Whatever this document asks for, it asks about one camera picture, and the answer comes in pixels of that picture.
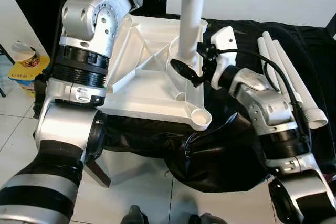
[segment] white tile floor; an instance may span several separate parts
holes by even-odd
[[[32,104],[16,84],[6,98],[0,98],[0,186],[37,153]],[[72,224],[119,224],[132,204],[141,207],[151,224],[187,224],[189,215],[205,212],[228,224],[276,223],[267,183],[245,193],[204,194],[166,174],[162,160],[104,151],[98,163],[112,184],[100,187],[84,172]]]

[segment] black cable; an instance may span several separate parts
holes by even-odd
[[[249,54],[249,55],[254,55],[256,57],[258,57],[259,59],[263,60],[264,62],[266,62],[267,64],[269,64],[270,66],[272,66],[274,68],[274,70],[279,74],[279,76],[281,77],[281,79],[283,80],[286,89],[288,91],[288,95],[289,95],[289,99],[291,102],[291,105],[293,107],[293,116],[295,118],[295,121],[297,123],[298,126],[298,130],[301,136],[305,136],[308,135],[309,136],[309,141],[311,141],[311,137],[310,137],[310,130],[308,127],[308,122],[307,119],[302,111],[302,108],[299,106],[298,101],[296,100],[293,90],[284,74],[284,72],[281,70],[281,68],[275,64],[273,61],[267,59],[266,57],[257,54],[255,52],[251,52],[251,51],[247,51],[247,50],[241,50],[241,49],[227,49],[227,50],[218,50],[217,53],[218,54],[225,54],[228,52],[242,52],[245,54]]]
[[[271,78],[270,78],[270,76],[269,76],[269,74],[268,74],[267,64],[268,64],[268,63],[265,62],[264,67],[263,67],[263,69],[264,69],[264,74],[265,74],[265,76],[266,76],[266,79],[268,80],[268,82],[269,82],[269,84],[272,86],[272,88],[273,88],[275,91],[279,92],[280,90],[278,89],[277,86],[275,86],[274,82],[271,80]]]

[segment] white cylindrical holder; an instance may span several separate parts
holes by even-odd
[[[262,33],[262,36],[263,38],[265,39],[265,43],[266,43],[266,47],[267,47],[267,50],[268,50],[268,53],[269,53],[269,56],[271,58],[271,60],[279,66],[279,68],[283,71],[283,73],[285,74],[285,77],[286,79],[288,80],[288,83],[294,93],[294,96],[296,98],[296,100],[298,101],[300,107],[302,106],[302,98],[300,96],[299,93],[296,92],[291,80],[289,79],[289,76],[286,72],[286,69],[284,67],[284,65],[282,64],[282,61],[278,55],[278,52],[277,52],[277,49],[275,48],[274,44],[273,44],[273,41],[272,41],[272,38],[269,34],[269,32],[265,31]],[[278,83],[279,83],[279,87],[280,87],[280,90],[281,90],[281,93],[283,94],[283,96],[285,97],[286,101],[288,103],[290,103],[290,99],[289,99],[289,95],[288,95],[288,91],[287,91],[287,88],[285,86],[285,83],[283,82],[282,78],[280,77],[280,75],[278,73],[276,73],[276,77],[278,79]]]
[[[189,66],[195,65],[197,38],[203,10],[204,0],[182,0],[180,47],[177,59]]]
[[[265,39],[263,37],[260,37],[260,38],[258,38],[257,41],[258,41],[258,47],[259,47],[260,54],[262,56],[264,56],[265,58],[270,60],[271,58],[269,56],[269,53],[268,53],[268,50],[267,50],[267,47],[266,47]],[[265,62],[263,60],[261,60],[261,65],[262,65],[262,67],[264,67],[264,65],[265,65]],[[275,87],[280,89],[277,77],[275,75],[274,68],[271,67],[270,65],[267,65],[267,71],[268,71],[268,75],[269,75],[271,81],[274,83]]]
[[[293,66],[292,62],[288,58],[280,42],[277,40],[274,40],[274,45],[287,71],[287,74],[292,80],[295,90],[301,94],[301,97],[303,100],[302,109],[307,118],[309,127],[311,129],[317,129],[317,128],[325,126],[328,123],[327,117],[325,116],[324,112],[317,107],[313,97],[311,96],[309,90],[307,89],[306,85],[304,84],[297,70]]]

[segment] white pipe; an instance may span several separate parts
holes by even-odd
[[[271,58],[269,56],[269,53],[266,47],[265,39],[263,37],[260,37],[258,38],[257,41],[258,41],[258,47],[259,47],[260,54],[270,60]],[[263,60],[261,61],[261,65],[262,65],[262,68],[264,69],[265,62]],[[275,75],[274,68],[271,67],[270,65],[267,65],[267,71],[268,71],[268,75],[271,81],[274,83],[275,87],[279,89],[279,83]]]
[[[270,56],[271,60],[275,64],[277,64],[279,66],[279,68],[283,71],[283,73],[285,74],[286,79],[289,82],[289,85],[290,85],[291,89],[294,92],[296,100],[298,101],[299,105],[302,106],[302,98],[301,98],[300,94],[296,92],[296,90],[295,90],[295,88],[294,88],[291,80],[289,79],[289,76],[288,76],[288,74],[287,74],[287,72],[285,70],[284,65],[281,62],[281,59],[280,59],[280,57],[278,55],[277,50],[275,49],[275,46],[273,44],[273,41],[272,41],[272,38],[271,38],[269,32],[267,32],[267,31],[263,32],[262,36],[265,39],[265,43],[266,43],[267,50],[268,50],[268,53],[269,53],[269,56]],[[280,75],[278,73],[276,73],[276,77],[278,79],[278,83],[279,83],[279,87],[280,87],[281,93],[285,97],[286,101],[288,103],[290,103],[290,99],[289,99],[289,95],[288,95],[288,91],[287,91],[287,88],[285,86],[285,83],[283,82],[282,78],[280,77]]]
[[[177,58],[189,66],[195,65],[197,58],[197,38],[204,0],[182,0],[180,47]]]
[[[325,116],[324,112],[317,107],[313,97],[309,93],[309,90],[307,89],[297,70],[293,66],[292,62],[288,58],[280,42],[274,40],[274,46],[276,47],[278,54],[281,58],[281,61],[290,79],[293,82],[295,90],[298,91],[302,97],[303,100],[302,109],[307,118],[309,127],[311,129],[317,129],[325,126],[328,123],[327,117]]]

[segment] black cloth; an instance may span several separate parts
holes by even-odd
[[[257,39],[269,31],[300,73],[327,126],[312,131],[313,153],[323,172],[335,171],[336,43],[325,28],[254,21],[208,20],[204,40],[232,26],[238,48],[258,52]],[[236,66],[262,73],[260,60],[238,54]],[[213,121],[204,132],[186,124],[109,116],[105,148],[164,158],[182,183],[204,192],[249,190],[267,177],[264,156],[246,110],[226,90],[204,87],[205,107]],[[235,112],[239,114],[225,125]]]

